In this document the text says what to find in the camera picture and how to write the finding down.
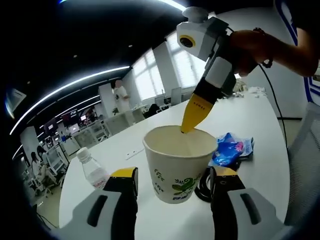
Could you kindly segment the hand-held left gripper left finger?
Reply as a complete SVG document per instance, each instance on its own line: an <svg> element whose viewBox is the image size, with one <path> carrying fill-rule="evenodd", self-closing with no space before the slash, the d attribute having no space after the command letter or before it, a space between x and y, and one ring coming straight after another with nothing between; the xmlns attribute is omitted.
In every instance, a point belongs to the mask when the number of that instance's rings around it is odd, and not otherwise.
<svg viewBox="0 0 320 240"><path fill-rule="evenodd" d="M138 168L113 172L103 189L96 189L72 211L61 228L62 240L133 240L138 212Z"/></svg>

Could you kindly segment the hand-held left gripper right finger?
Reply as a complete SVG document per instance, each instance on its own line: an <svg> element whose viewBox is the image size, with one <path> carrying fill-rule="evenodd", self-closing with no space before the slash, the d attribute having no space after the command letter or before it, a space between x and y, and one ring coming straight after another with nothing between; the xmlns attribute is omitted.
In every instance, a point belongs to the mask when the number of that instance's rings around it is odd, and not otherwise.
<svg viewBox="0 0 320 240"><path fill-rule="evenodd" d="M215 240L279 240L285 225L274 205L236 173L209 168Z"/></svg>

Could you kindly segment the person's right hand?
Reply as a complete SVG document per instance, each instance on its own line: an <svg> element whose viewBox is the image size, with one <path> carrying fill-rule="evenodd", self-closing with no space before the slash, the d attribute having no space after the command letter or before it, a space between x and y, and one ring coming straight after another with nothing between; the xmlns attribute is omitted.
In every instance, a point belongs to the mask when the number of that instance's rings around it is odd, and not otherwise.
<svg viewBox="0 0 320 240"><path fill-rule="evenodd" d="M267 34L260 28L231 33L230 45L238 50L235 72L245 77L259 64L270 68L273 57L268 41Z"/></svg>

